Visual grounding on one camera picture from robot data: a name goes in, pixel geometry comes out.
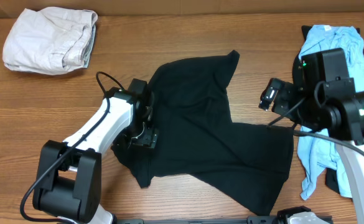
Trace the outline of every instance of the wood grain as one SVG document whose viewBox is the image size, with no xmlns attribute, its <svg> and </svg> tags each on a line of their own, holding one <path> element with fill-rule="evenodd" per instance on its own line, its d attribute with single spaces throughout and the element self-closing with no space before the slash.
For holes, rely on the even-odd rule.
<svg viewBox="0 0 364 224">
<path fill-rule="evenodd" d="M 14 19 L 0 19 L 0 223 L 26 223 L 19 203 L 35 179 L 39 152 L 49 140 L 62 141 L 95 113 L 102 93 L 99 70 L 124 86 L 149 80 L 160 65 L 174 60 L 225 55 L 235 49 L 240 62 L 228 87 L 233 120 L 264 124 L 276 117 L 258 109 L 268 80 L 292 81 L 292 61 L 303 44 L 301 25 L 330 24 L 362 29 L 364 13 L 257 14 L 225 16 L 101 17 L 90 66 L 62 76 L 11 72 L 2 47 Z M 105 85 L 112 83 L 105 80 Z M 303 201 L 304 169 L 294 155 L 291 173 L 272 210 L 305 205 L 336 223 L 356 223 L 353 203 L 324 185 Z M 109 152 L 103 161 L 103 206 L 119 218 L 244 218 L 250 211 L 217 189 L 189 175 L 154 178 L 140 189 L 129 170 Z M 29 203 L 27 213 L 46 217 Z"/>
<path fill-rule="evenodd" d="M 363 12 L 364 0 L 0 0 L 0 18 L 50 6 L 94 10 L 99 16 Z"/>
</svg>

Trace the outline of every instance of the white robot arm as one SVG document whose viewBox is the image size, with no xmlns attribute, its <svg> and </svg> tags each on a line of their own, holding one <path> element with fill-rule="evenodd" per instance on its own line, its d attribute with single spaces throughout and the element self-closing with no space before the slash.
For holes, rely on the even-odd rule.
<svg viewBox="0 0 364 224">
<path fill-rule="evenodd" d="M 122 150 L 154 149 L 158 132 L 151 126 L 153 103 L 147 83 L 134 79 L 128 90 L 107 91 L 99 110 L 75 134 L 63 142 L 48 141 L 41 150 L 37 179 L 63 154 L 70 156 L 34 189 L 34 208 L 65 223 L 116 223 L 116 217 L 100 205 L 101 158 L 114 142 L 127 142 L 115 143 Z M 60 177 L 59 170 L 76 172 L 77 177 Z"/>
</svg>

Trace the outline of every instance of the wooden table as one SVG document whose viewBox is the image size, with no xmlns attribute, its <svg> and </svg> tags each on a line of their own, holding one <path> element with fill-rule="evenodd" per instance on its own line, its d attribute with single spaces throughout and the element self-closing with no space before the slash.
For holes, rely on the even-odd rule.
<svg viewBox="0 0 364 224">
<path fill-rule="evenodd" d="M 301 25 L 330 24 L 362 29 L 364 13 L 254 14 L 217 16 L 101 17 L 89 68 L 67 75 L 11 72 L 2 62 L 2 47 L 14 19 L 0 19 L 0 223 L 26 223 L 20 200 L 34 181 L 42 145 L 62 141 L 98 109 L 102 92 L 99 70 L 124 86 L 132 78 L 149 80 L 160 65 L 174 60 L 225 55 L 235 49 L 240 62 L 228 87 L 236 122 L 264 124 L 276 117 L 258 108 L 269 79 L 292 81 L 292 61 L 303 44 Z M 112 83 L 105 81 L 106 86 Z M 290 125 L 289 121 L 280 122 Z M 272 210 L 305 205 L 335 223 L 356 223 L 353 203 L 328 189 L 324 174 L 310 199 L 300 197 L 304 168 L 296 154 L 291 173 Z M 103 161 L 101 203 L 118 218 L 245 218 L 250 211 L 217 189 L 189 175 L 154 178 L 140 189 L 111 151 Z M 26 211 L 34 210 L 31 200 Z"/>
</svg>

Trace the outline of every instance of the folded clothing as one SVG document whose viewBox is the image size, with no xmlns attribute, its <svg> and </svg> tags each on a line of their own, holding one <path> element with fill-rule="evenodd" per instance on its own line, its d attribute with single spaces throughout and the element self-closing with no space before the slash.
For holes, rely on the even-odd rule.
<svg viewBox="0 0 364 224">
<path fill-rule="evenodd" d="M 87 67 L 97 14 L 89 10 L 47 7 L 25 9 L 14 23 L 2 59 L 13 71 L 60 75 Z"/>
<path fill-rule="evenodd" d="M 288 179 L 292 129 L 232 122 L 226 87 L 239 57 L 232 51 L 157 69 L 149 82 L 159 129 L 154 152 L 113 148 L 140 187 L 154 176 L 191 174 L 255 214 L 269 215 Z"/>
<path fill-rule="evenodd" d="M 364 91 L 364 40 L 354 27 L 314 25 L 309 32 L 307 27 L 302 27 L 302 31 L 306 41 L 298 55 L 299 59 L 303 55 L 340 47 L 345 52 L 349 76 L 354 78 L 356 92 Z M 294 62 L 294 82 L 298 79 L 296 65 L 297 60 Z M 311 130 L 302 127 L 301 131 Z M 328 136 L 326 129 L 318 133 Z M 314 192 L 317 177 L 325 168 L 336 170 L 341 196 L 352 197 L 345 167 L 333 142 L 310 136 L 300 137 L 298 156 L 306 170 L 301 193 L 304 200 L 307 200 Z"/>
</svg>

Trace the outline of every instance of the black t-shirt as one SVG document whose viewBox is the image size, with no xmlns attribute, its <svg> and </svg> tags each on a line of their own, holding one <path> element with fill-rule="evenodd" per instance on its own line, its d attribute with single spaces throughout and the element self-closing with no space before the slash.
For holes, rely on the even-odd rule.
<svg viewBox="0 0 364 224">
<path fill-rule="evenodd" d="M 269 215 L 288 179 L 292 129 L 231 121 L 226 87 L 239 57 L 232 51 L 158 68 L 149 82 L 159 129 L 154 153 L 114 149 L 140 187 L 148 187 L 154 176 L 190 174 L 255 214 Z"/>
</svg>

